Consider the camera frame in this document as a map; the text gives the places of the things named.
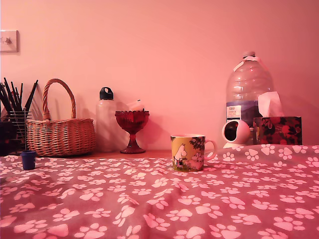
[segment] mug handle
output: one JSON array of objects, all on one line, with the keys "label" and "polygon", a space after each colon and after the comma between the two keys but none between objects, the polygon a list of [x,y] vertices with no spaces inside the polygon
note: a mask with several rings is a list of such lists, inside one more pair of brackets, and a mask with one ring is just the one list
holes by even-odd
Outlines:
[{"label": "mug handle", "polygon": [[217,154],[217,144],[216,144],[216,142],[213,141],[213,140],[206,140],[206,141],[205,141],[205,144],[207,144],[208,142],[211,142],[211,143],[214,145],[214,151],[213,151],[214,153],[213,153],[213,155],[210,156],[210,157],[204,157],[204,159],[206,159],[206,160],[209,160],[209,159],[214,158],[214,157],[216,156],[216,154]]}]

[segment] pink bedsheet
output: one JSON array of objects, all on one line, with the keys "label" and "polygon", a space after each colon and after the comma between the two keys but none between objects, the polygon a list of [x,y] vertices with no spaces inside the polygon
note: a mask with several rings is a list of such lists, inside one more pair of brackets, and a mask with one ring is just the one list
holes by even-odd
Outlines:
[{"label": "pink bedsheet", "polygon": [[224,149],[190,173],[142,156],[1,157],[1,238],[319,238],[319,146]]}]

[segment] black bottle lid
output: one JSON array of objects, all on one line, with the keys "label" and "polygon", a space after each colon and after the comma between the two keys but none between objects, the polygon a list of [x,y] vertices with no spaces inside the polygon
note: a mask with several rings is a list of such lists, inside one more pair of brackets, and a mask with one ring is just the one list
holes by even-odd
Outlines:
[{"label": "black bottle lid", "polygon": [[109,87],[103,87],[100,91],[100,100],[112,100],[113,92]]}]

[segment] wicker basket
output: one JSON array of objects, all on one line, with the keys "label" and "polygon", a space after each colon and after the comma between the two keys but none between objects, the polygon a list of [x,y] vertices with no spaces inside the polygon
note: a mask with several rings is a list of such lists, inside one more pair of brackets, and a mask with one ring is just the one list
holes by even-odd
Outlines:
[{"label": "wicker basket", "polygon": [[[71,119],[50,120],[48,90],[51,84],[60,83],[72,102]],[[88,153],[95,148],[95,132],[92,119],[76,119],[75,100],[70,88],[59,79],[51,79],[43,92],[43,119],[27,122],[29,150],[40,156],[67,156]]]}]

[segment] jug label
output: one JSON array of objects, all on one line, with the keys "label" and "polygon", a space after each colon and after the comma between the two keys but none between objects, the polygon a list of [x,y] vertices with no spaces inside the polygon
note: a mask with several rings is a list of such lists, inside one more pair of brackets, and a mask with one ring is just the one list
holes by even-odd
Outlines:
[{"label": "jug label", "polygon": [[227,122],[241,120],[241,106],[227,106]]},{"label": "jug label", "polygon": [[227,122],[230,120],[243,120],[250,128],[253,127],[253,119],[261,117],[258,110],[258,101],[232,101],[226,103]]}]

